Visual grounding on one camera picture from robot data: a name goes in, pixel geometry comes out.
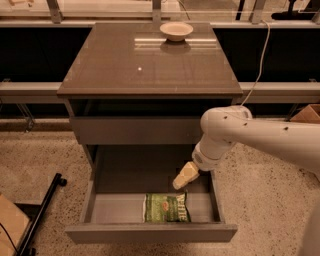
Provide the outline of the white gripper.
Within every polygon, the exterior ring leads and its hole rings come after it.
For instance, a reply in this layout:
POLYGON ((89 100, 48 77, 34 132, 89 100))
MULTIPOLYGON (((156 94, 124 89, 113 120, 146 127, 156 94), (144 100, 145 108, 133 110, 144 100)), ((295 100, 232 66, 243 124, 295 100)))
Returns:
POLYGON ((222 148, 217 144, 202 145, 198 143, 192 152, 193 161, 189 161, 184 165, 180 173, 173 180, 173 187, 176 190, 185 187, 199 177, 199 170, 214 170, 218 166, 221 157, 222 148))

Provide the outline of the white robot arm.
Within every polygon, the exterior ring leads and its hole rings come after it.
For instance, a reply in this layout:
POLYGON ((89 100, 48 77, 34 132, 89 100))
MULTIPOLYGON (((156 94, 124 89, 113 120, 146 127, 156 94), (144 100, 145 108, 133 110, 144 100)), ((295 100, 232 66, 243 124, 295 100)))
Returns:
POLYGON ((320 127, 254 119, 244 106, 213 108, 192 162, 173 182, 184 187, 215 171, 223 209, 238 223, 229 245, 185 246, 191 256, 320 256, 320 127))

